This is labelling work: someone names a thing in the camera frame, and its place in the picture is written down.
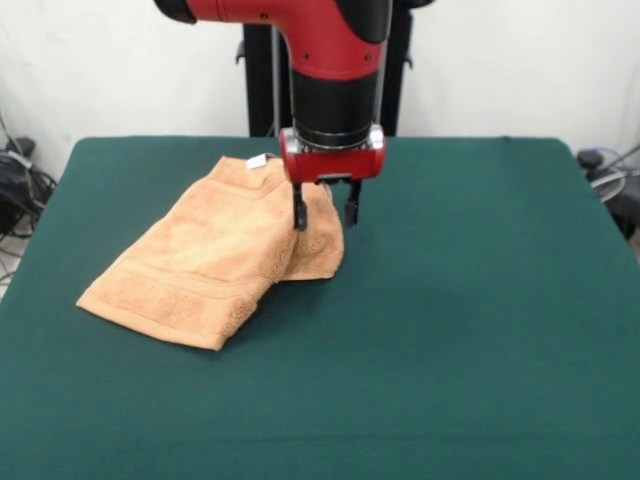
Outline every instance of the table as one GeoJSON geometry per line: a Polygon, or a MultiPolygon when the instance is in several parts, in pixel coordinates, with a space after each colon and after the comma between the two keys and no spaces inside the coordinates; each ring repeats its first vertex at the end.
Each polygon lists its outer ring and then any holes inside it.
{"type": "Polygon", "coordinates": [[[222,352],[74,306],[221,155],[276,149],[77,144],[0,305],[1,478],[640,478],[640,271],[554,139],[390,139],[337,276],[222,352]]]}

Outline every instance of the green table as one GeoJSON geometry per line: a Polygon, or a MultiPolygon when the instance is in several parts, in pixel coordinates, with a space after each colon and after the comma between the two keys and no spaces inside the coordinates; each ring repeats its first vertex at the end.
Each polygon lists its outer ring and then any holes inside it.
{"type": "Polygon", "coordinates": [[[0,306],[0,478],[640,478],[640,271],[555,140],[391,140],[336,278],[220,353],[74,307],[217,158],[276,148],[77,145],[0,306]]]}

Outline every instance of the cable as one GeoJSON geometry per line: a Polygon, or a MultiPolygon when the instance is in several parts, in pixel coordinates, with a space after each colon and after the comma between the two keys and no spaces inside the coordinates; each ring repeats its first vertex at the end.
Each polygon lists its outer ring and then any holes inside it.
{"type": "Polygon", "coordinates": [[[620,157],[619,160],[621,162],[624,162],[627,158],[632,157],[633,155],[635,155],[638,152],[640,152],[640,143],[638,145],[636,145],[635,147],[633,147],[631,150],[629,150],[627,153],[622,155],[622,157],[620,157]]]}
{"type": "Polygon", "coordinates": [[[9,234],[10,237],[13,238],[18,238],[21,240],[26,240],[28,238],[33,237],[33,232],[29,232],[29,233],[16,233],[15,230],[11,230],[11,233],[9,234]]]}
{"type": "Polygon", "coordinates": [[[15,275],[15,273],[16,273],[15,271],[5,273],[2,277],[0,277],[0,284],[2,284],[2,282],[4,282],[5,280],[8,280],[11,277],[13,277],[15,275]]]}
{"type": "Polygon", "coordinates": [[[610,200],[613,200],[615,197],[617,197],[624,191],[625,187],[627,186],[628,177],[640,176],[640,170],[633,170],[630,172],[624,172],[618,168],[612,168],[612,170],[614,170],[614,173],[607,175],[605,177],[598,178],[597,180],[594,180],[593,182],[591,182],[591,187],[595,190],[598,187],[602,187],[611,182],[615,182],[616,180],[619,181],[616,188],[614,188],[612,191],[604,195],[599,194],[600,201],[602,201],[603,203],[607,203],[610,200]]]}
{"type": "Polygon", "coordinates": [[[2,247],[0,247],[0,253],[4,253],[5,255],[8,255],[9,257],[13,257],[13,258],[22,258],[22,255],[20,255],[19,253],[10,252],[9,250],[5,250],[2,247]]]}
{"type": "Polygon", "coordinates": [[[617,197],[624,191],[626,186],[627,186],[627,179],[626,177],[622,177],[620,179],[620,182],[618,182],[618,186],[616,188],[614,188],[611,192],[607,193],[606,195],[600,196],[600,201],[602,203],[607,203],[608,201],[613,200],[615,197],[617,197]]]}
{"type": "Polygon", "coordinates": [[[16,150],[20,155],[24,155],[24,152],[22,151],[22,147],[20,146],[20,144],[11,136],[11,134],[9,133],[9,130],[7,130],[7,125],[4,123],[4,118],[2,117],[2,110],[0,110],[0,127],[2,127],[2,131],[11,142],[11,145],[13,145],[16,148],[16,150]]]}
{"type": "Polygon", "coordinates": [[[607,183],[615,182],[616,180],[625,178],[628,175],[627,172],[623,172],[618,168],[613,168],[612,170],[615,170],[615,173],[598,178],[597,180],[594,180],[593,182],[591,182],[591,188],[595,189],[595,188],[601,187],[602,185],[606,185],[607,183]]]}
{"type": "Polygon", "coordinates": [[[12,237],[30,238],[32,233],[16,233],[15,225],[26,216],[33,232],[57,185],[50,175],[38,170],[28,158],[0,150],[2,231],[12,237]]]}
{"type": "Polygon", "coordinates": [[[590,150],[595,150],[596,152],[610,153],[613,156],[615,156],[616,159],[622,156],[620,155],[620,152],[617,152],[613,148],[609,148],[609,147],[593,147],[590,150]]]}

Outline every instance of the white label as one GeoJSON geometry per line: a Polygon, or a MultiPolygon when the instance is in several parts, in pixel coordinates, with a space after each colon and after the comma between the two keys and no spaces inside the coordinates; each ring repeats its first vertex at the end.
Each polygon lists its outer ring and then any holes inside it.
{"type": "Polygon", "coordinates": [[[267,165],[267,154],[263,153],[256,157],[247,160],[247,168],[253,170],[254,168],[265,167],[267,165]]]}

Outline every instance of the white wall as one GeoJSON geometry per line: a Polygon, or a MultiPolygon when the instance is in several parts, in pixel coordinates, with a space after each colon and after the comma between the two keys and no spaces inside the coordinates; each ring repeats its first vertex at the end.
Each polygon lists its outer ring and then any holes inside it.
{"type": "MultiPolygon", "coordinates": [[[[639,20],[635,0],[437,0],[416,12],[400,133],[629,147],[639,20]]],[[[240,40],[152,0],[0,0],[0,106],[56,175],[85,136],[246,135],[240,40]]]]}

